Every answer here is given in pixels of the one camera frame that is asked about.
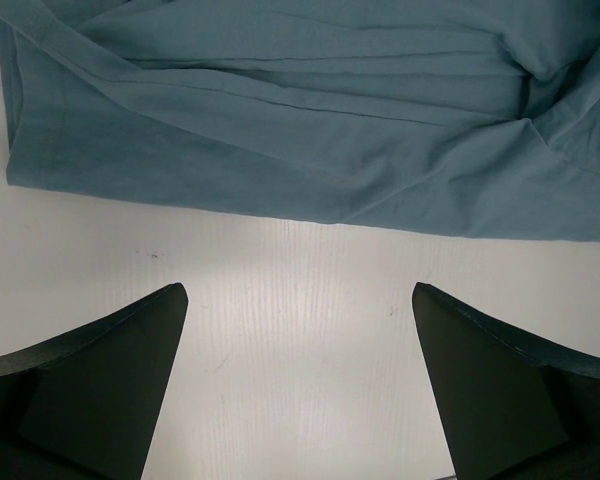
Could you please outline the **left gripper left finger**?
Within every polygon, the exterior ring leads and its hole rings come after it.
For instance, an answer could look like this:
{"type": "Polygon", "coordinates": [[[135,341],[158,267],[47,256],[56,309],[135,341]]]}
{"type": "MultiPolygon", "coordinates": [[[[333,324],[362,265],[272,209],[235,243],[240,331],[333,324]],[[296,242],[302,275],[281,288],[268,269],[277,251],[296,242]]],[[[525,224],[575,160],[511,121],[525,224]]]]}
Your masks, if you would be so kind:
{"type": "Polygon", "coordinates": [[[0,356],[0,479],[139,479],[188,297],[167,285],[0,356]]]}

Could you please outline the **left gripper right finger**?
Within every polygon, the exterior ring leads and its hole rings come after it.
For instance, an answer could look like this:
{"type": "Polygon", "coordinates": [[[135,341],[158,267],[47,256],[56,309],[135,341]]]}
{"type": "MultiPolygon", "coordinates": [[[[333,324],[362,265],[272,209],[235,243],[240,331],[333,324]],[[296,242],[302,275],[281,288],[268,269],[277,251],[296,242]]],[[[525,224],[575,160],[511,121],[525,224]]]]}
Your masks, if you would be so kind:
{"type": "Polygon", "coordinates": [[[458,479],[600,479],[600,358],[425,283],[412,305],[458,479]]]}

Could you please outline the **blue t shirt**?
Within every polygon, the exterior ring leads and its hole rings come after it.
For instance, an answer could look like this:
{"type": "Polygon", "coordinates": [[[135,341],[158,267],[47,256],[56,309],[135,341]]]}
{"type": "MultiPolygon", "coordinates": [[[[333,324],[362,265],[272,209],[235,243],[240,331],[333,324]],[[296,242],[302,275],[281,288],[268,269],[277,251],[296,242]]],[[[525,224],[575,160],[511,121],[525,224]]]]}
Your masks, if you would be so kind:
{"type": "Polygon", "coordinates": [[[600,1],[0,1],[12,185],[600,242],[600,1]]]}

